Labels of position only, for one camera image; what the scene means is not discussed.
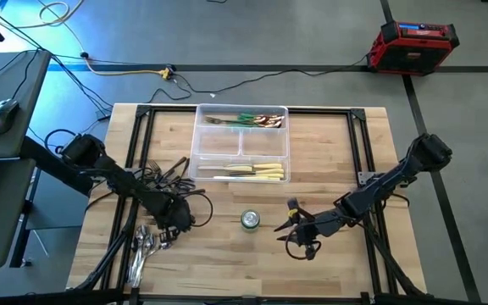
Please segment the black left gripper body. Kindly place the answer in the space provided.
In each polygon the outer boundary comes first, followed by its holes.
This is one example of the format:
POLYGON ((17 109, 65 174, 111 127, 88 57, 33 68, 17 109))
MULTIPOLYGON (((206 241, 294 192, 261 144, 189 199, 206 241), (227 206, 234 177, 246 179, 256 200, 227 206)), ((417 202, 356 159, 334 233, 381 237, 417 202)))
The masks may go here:
POLYGON ((181 197, 168 199, 161 211, 155 216, 155 220, 159 230, 173 228, 180 232, 187 232, 193 225, 189 203, 181 197))

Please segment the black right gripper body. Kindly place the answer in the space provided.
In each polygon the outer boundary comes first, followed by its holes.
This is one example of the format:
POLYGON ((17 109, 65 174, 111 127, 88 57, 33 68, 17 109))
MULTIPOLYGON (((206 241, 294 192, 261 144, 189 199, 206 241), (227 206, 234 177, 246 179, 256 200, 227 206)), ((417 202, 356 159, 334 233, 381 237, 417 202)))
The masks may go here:
POLYGON ((297 239, 301 245, 312 245, 317 235, 332 236, 348 221, 348 217, 339 208, 317 214, 310 214, 300 208, 299 212, 302 219, 297 228, 297 239))

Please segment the clear plastic cutlery organizer tray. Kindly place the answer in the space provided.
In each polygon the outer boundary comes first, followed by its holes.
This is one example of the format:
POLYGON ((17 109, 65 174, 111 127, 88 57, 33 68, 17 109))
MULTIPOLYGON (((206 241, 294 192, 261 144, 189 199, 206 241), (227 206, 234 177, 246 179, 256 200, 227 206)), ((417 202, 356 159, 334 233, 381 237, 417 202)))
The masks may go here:
POLYGON ((291 178, 289 109, 271 105, 236 105, 203 103, 197 106, 191 142, 189 176, 204 182, 257 182, 282 184, 291 178), (215 125, 204 117, 237 120, 238 114, 284 115, 280 128, 239 125, 215 125), (214 180, 230 176, 224 170, 199 170, 202 165, 270 164, 283 165, 285 177, 273 180, 214 180))

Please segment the green Sprite soda can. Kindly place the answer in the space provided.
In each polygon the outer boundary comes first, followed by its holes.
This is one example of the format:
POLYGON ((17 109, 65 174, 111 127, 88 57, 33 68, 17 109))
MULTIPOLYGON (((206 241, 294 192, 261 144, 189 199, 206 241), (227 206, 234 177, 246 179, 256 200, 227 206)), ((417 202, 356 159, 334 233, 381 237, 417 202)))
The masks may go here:
POLYGON ((241 227, 245 232, 254 232, 260 226, 260 214, 252 209, 248 209, 241 214, 241 227))

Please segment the red and black jobsite radio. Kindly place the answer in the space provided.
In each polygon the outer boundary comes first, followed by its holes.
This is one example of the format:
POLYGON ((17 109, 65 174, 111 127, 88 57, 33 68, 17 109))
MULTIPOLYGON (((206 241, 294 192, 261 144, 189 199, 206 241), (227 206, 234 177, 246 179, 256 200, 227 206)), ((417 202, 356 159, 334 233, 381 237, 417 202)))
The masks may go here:
POLYGON ((454 24, 391 21, 380 27, 367 66, 378 73, 428 75, 459 45, 454 24))

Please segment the black computer mouse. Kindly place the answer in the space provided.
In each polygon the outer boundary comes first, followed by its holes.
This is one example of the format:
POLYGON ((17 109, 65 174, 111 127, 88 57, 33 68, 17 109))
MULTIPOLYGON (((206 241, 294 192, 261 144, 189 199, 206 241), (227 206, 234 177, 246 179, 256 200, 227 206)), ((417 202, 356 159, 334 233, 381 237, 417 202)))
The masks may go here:
POLYGON ((19 102, 14 99, 6 99, 0 102, 0 134, 8 132, 14 124, 14 119, 19 111, 19 102))

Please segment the black aluminium table frame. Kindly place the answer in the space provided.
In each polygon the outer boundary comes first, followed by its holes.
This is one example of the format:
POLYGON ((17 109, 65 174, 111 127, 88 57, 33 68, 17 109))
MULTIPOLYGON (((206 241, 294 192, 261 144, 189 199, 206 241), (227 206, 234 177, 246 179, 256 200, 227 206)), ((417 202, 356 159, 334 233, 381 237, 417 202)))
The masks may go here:
MULTIPOLYGON (((105 137, 108 155, 132 167, 141 162, 148 127, 147 159, 166 170, 191 153, 195 109, 188 105, 117 104, 105 137)), ((207 300, 241 297, 329 299, 374 293, 365 233, 346 226, 319 238, 322 247, 311 261, 286 254, 273 232, 287 220, 286 201, 296 197, 310 213, 333 208, 333 201, 357 186, 347 114, 289 113, 289 183, 260 184, 197 182, 213 202, 213 217, 178 237, 166 251, 147 259, 139 289, 141 299, 207 300), (239 218, 246 209, 260 213, 260 227, 246 233, 239 218)), ((364 109, 374 168, 387 171, 397 164, 385 108, 364 109)), ((385 227, 393 256, 407 277, 426 292, 408 204, 400 197, 387 201, 385 227)), ((93 271, 108 248, 112 229, 121 229, 132 201, 117 195, 98 201, 85 214, 67 287, 76 287, 93 271)))

